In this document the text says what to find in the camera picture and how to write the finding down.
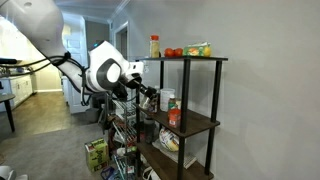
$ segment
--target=wooden shelf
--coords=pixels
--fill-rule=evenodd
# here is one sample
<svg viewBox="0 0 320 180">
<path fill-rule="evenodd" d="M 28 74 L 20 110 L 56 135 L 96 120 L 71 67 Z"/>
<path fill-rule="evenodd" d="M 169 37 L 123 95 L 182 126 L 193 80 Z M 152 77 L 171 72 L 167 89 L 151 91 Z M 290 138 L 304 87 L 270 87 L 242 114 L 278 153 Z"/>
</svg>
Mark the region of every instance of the wooden shelf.
<svg viewBox="0 0 320 180">
<path fill-rule="evenodd" d="M 139 151 L 158 174 L 160 179 L 172 180 L 177 179 L 178 164 L 165 156 L 161 151 L 150 144 L 137 143 Z M 205 175 L 204 167 L 196 161 L 188 169 L 183 170 L 184 180 L 206 180 L 212 179 L 213 174 Z"/>
<path fill-rule="evenodd" d="M 204 115 L 201 115 L 199 113 L 196 113 L 194 111 L 188 110 L 187 119 L 186 119 L 187 129 L 185 133 L 181 133 L 179 128 L 173 128 L 169 126 L 167 112 L 164 112 L 158 109 L 158 112 L 153 115 L 153 114 L 150 114 L 148 111 L 140 108 L 138 105 L 135 105 L 135 106 L 138 107 L 144 113 L 146 113 L 148 116 L 152 117 L 154 120 L 162 124 L 164 127 L 168 128 L 170 131 L 172 131 L 179 137 L 187 138 L 189 136 L 195 135 L 197 133 L 203 132 L 205 130 L 208 130 L 220 125 L 219 121 L 212 123 L 210 121 L 210 118 Z"/>
<path fill-rule="evenodd" d="M 228 58 L 223 57 L 204 57 L 204 56 L 176 56 L 176 57 L 160 57 L 160 58 L 141 58 L 139 61 L 228 61 Z"/>
</svg>

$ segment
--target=baseboard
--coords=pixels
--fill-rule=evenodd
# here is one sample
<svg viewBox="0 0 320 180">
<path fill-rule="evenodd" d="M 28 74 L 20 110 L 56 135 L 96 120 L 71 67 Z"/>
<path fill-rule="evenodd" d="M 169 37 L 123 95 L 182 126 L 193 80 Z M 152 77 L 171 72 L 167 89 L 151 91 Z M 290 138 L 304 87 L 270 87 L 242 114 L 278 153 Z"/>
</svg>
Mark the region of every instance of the baseboard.
<svg viewBox="0 0 320 180">
<path fill-rule="evenodd" d="M 62 89 L 44 89 L 44 90 L 36 90 L 36 92 L 38 92 L 38 93 L 42 93 L 42 92 L 58 92 L 58 91 L 62 91 Z"/>
</svg>

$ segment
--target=bag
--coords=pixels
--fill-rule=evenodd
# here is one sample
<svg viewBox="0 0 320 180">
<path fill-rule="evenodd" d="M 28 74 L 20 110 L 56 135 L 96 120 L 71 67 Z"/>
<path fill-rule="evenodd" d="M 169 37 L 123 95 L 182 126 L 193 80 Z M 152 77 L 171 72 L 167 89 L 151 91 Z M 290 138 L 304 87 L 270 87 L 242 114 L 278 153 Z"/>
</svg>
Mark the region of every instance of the bag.
<svg viewBox="0 0 320 180">
<path fill-rule="evenodd" d="M 142 173 L 143 180 L 161 180 L 151 166 L 147 167 Z"/>
</svg>

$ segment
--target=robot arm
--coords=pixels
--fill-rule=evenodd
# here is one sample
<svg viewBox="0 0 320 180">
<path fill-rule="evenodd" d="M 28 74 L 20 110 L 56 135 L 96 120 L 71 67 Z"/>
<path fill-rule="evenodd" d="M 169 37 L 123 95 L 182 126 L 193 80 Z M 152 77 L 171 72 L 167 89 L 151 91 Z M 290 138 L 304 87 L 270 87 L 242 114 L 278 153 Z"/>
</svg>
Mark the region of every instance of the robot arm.
<svg viewBox="0 0 320 180">
<path fill-rule="evenodd" d="M 0 15 L 52 61 L 78 92 L 105 92 L 113 90 L 119 82 L 131 89 L 142 86 L 142 92 L 148 89 L 140 84 L 143 63 L 128 62 L 106 41 L 89 52 L 88 69 L 68 61 L 71 57 L 62 43 L 63 17 L 53 0 L 0 0 Z M 64 56 L 65 61 L 56 63 L 53 56 Z"/>
</svg>

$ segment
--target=table leg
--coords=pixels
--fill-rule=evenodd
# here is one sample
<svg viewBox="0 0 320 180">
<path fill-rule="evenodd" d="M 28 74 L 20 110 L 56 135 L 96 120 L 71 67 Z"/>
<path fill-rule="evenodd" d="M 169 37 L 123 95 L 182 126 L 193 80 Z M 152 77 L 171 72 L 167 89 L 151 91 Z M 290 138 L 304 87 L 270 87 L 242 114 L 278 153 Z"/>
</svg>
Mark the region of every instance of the table leg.
<svg viewBox="0 0 320 180">
<path fill-rule="evenodd" d="M 10 101 L 4 101 L 4 104 L 6 106 L 6 110 L 7 110 L 7 115 L 8 115 L 8 119 L 10 122 L 10 126 L 11 126 L 11 131 L 14 132 L 15 128 L 14 128 L 14 123 L 13 123 L 13 118 L 12 118 L 12 112 L 11 112 L 11 107 L 10 107 Z"/>
</svg>

